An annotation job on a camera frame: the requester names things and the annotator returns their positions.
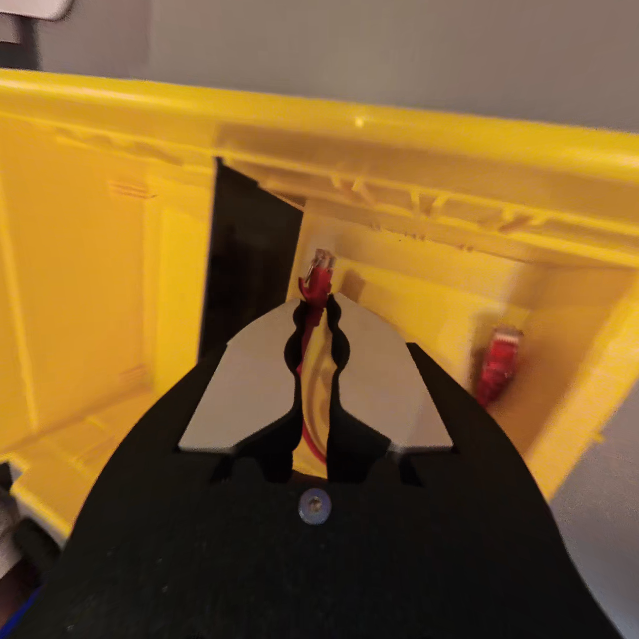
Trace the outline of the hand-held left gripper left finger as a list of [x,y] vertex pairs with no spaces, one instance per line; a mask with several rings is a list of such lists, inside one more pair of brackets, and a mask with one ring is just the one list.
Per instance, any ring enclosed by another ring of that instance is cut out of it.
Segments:
[[293,299],[232,337],[179,442],[183,452],[235,452],[299,407],[303,302]]

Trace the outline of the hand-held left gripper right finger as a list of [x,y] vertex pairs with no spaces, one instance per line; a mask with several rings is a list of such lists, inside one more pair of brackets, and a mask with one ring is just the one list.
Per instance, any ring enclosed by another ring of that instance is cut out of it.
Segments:
[[333,397],[400,454],[451,451],[452,438],[401,333],[342,293],[326,307]]

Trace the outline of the black divider of yellow bin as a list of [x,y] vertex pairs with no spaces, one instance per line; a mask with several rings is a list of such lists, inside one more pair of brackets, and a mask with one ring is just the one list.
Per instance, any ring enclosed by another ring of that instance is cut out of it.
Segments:
[[286,300],[302,212],[216,159],[198,359]]

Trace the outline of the yellow plastic bin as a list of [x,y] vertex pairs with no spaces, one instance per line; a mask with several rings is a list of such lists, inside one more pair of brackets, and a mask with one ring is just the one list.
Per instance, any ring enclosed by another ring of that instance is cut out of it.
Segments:
[[523,331],[490,408],[554,498],[638,379],[638,134],[1,70],[1,462],[64,545],[98,475],[195,365],[217,160],[301,213],[333,290],[470,387]]

